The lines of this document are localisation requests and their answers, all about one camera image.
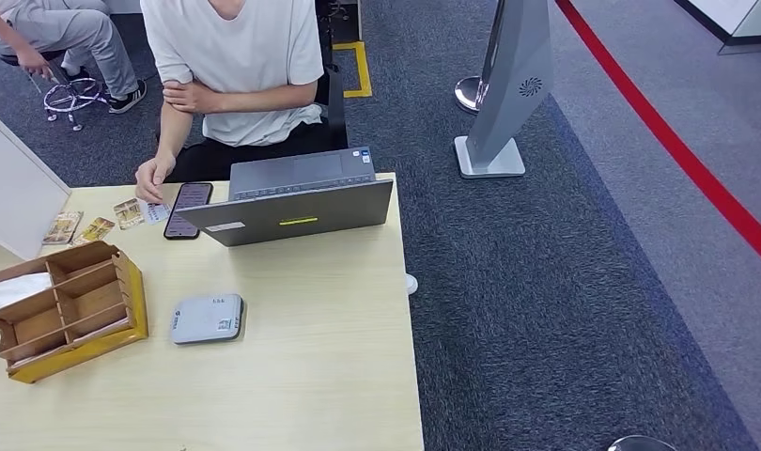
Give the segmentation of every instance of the man's hand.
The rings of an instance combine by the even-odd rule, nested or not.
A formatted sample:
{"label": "man's hand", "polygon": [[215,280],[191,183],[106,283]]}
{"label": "man's hand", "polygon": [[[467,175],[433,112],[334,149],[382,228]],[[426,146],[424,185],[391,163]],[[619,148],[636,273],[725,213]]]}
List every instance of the man's hand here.
{"label": "man's hand", "polygon": [[43,55],[40,54],[40,52],[35,50],[35,47],[27,45],[21,50],[16,50],[15,54],[18,56],[19,66],[27,72],[40,75],[47,80],[52,77],[52,71],[49,69],[48,61],[43,58]]}
{"label": "man's hand", "polygon": [[184,113],[218,113],[220,110],[219,92],[212,91],[208,86],[194,81],[181,84],[179,82],[167,82],[162,91],[164,101],[173,105]]}
{"label": "man's hand", "polygon": [[157,155],[156,157],[140,164],[137,173],[137,197],[152,204],[162,203],[162,190],[160,186],[164,179],[173,172],[176,167],[176,159],[172,156]]}

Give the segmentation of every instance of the white partition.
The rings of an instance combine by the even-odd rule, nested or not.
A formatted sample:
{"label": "white partition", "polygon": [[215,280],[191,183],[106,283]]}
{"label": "white partition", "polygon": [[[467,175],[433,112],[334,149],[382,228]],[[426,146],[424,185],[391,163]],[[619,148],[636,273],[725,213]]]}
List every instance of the white partition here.
{"label": "white partition", "polygon": [[0,256],[4,266],[38,255],[70,189],[0,121]]}
{"label": "white partition", "polygon": [[140,0],[104,0],[113,14],[142,14]]}

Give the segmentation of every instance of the person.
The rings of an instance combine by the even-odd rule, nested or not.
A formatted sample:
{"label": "person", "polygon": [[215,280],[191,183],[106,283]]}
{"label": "person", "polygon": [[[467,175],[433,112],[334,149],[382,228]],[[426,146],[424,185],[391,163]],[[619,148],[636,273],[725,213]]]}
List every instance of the person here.
{"label": "person", "polygon": [[[137,196],[166,181],[226,180],[233,163],[330,150],[314,104],[323,74],[314,0],[142,0],[164,102]],[[182,150],[193,114],[206,139]]]}
{"label": "person", "polygon": [[0,54],[44,78],[52,76],[40,52],[65,52],[61,67],[71,79],[87,78],[84,63],[95,58],[109,88],[110,113],[129,111],[146,95],[134,76],[126,48],[101,0],[0,0]]}

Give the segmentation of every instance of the wooden organizer box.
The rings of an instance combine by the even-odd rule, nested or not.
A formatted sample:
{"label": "wooden organizer box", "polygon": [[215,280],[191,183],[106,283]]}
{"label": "wooden organizer box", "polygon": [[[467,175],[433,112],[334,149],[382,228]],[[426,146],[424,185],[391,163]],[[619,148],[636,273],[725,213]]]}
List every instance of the wooden organizer box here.
{"label": "wooden organizer box", "polygon": [[142,275],[115,246],[73,247],[0,272],[47,272],[52,287],[0,308],[0,358],[34,382],[148,337]]}

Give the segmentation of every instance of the phone screen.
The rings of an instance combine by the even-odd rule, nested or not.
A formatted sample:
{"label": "phone screen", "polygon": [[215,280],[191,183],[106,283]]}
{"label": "phone screen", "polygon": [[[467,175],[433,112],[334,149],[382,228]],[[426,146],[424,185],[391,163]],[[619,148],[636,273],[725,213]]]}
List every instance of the phone screen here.
{"label": "phone screen", "polygon": [[211,197],[211,183],[184,183],[176,196],[170,219],[164,228],[164,237],[169,240],[194,240],[201,233],[194,225],[190,224],[176,214],[178,209],[200,207],[209,203]]}

